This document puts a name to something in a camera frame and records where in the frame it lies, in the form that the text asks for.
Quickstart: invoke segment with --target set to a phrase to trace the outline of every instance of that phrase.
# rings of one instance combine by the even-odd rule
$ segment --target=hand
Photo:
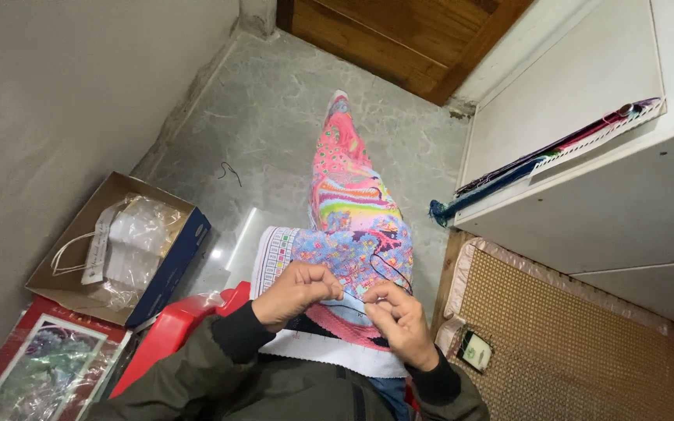
[[[363,301],[365,314],[387,338],[397,357],[421,371],[436,368],[436,346],[428,332],[423,306],[415,297],[387,282],[371,287],[363,294]]]
[[[293,261],[251,308],[267,330],[277,333],[314,302],[342,297],[342,284],[328,267]]]

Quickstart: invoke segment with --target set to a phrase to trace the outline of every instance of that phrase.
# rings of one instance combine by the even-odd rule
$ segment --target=wooden door
[[[278,0],[277,26],[437,105],[533,0]]]

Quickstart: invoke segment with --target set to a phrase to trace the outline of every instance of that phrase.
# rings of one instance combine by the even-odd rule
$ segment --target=cardboard box
[[[104,302],[89,297],[94,285],[82,285],[82,271],[53,276],[51,259],[69,240],[95,230],[100,213],[120,202],[129,193],[137,193],[170,205],[188,214],[168,254],[160,263],[157,272],[147,285],[134,309],[113,311]],[[64,234],[51,248],[35,270],[25,287],[30,291],[58,302],[62,307],[101,318],[126,327],[135,327],[160,312],[199,249],[204,236],[210,231],[210,223],[198,207],[180,198],[152,187],[134,177],[113,172],[93,193],[85,206],[67,227]],[[77,241],[61,255],[60,267],[73,267],[85,263],[90,239]]]

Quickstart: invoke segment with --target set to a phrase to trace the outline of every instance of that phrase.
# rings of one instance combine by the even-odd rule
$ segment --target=paper tag
[[[95,223],[95,235],[90,242],[88,257],[85,260],[85,271],[82,272],[83,285],[103,281],[103,265],[106,263],[108,232],[111,231],[111,223],[114,216],[116,216],[119,205],[107,207]]]

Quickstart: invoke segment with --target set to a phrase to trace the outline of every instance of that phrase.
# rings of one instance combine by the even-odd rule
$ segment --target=gray wall
[[[153,145],[238,12],[238,0],[0,1],[0,344],[52,241]]]

